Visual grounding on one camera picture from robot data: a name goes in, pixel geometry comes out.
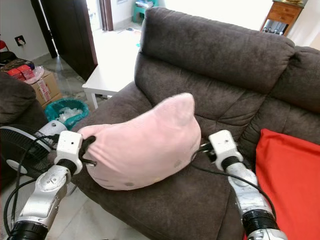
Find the teal basket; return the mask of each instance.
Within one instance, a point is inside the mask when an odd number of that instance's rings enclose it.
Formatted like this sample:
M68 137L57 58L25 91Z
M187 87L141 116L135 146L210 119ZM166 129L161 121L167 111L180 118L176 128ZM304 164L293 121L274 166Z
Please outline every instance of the teal basket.
M81 119L84 119L89 115L88 105L83 101L76 100L73 98L62 98L60 100L54 101L46 106L44 113L48 121L55 120L63 113L61 109L71 108L71 109L81 109L82 113L68 118L63 124L68 130L71 130Z

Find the red pillow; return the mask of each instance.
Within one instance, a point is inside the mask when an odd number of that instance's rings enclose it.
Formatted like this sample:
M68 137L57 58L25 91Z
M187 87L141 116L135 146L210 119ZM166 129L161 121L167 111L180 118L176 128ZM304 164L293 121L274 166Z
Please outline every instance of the red pillow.
M262 129L256 148L256 175L288 239L319 239L320 146Z

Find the silver robot arm segment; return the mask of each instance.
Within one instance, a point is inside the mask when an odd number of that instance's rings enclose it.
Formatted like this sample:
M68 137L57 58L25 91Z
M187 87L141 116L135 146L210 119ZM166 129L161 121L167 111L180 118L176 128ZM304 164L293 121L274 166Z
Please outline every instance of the silver robot arm segment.
M83 167L79 160L82 135L62 131L54 164L35 182L35 189L23 207L8 240L44 240L66 196L67 185Z
M215 164L219 170L258 185L256 175L242 163L243 157L229 131L222 130L212 134L209 141L216 154ZM265 197L256 188L234 177L229 176L228 181L234 189L248 240L288 240L279 229Z

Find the brown sofa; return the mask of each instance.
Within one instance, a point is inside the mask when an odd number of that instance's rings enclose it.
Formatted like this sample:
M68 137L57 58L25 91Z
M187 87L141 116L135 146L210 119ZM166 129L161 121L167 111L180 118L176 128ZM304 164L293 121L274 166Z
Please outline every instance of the brown sofa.
M35 90L4 72L0 72L0 127L12 124L40 129L48 122L36 100ZM11 183L17 172L1 156L1 190Z
M165 8L148 9L145 16L134 82L74 131L128 121L167 97L189 92L202 137L230 130L253 169L263 128L320 144L319 51L284 36ZM195 161L214 168L205 155ZM112 191L84 168L73 181L151 240L242 239L235 196L223 176L186 167L142 189Z

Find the electrical outlet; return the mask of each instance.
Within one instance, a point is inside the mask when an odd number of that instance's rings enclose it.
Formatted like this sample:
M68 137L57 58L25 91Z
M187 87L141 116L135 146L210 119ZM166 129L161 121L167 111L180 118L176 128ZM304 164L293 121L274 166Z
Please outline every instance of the electrical outlet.
M15 40L15 42L16 42L16 44L17 44L18 46L23 46L23 45L26 44L25 38L24 38L24 36L22 36L22 35L16 36L16 37L14 38L14 40Z

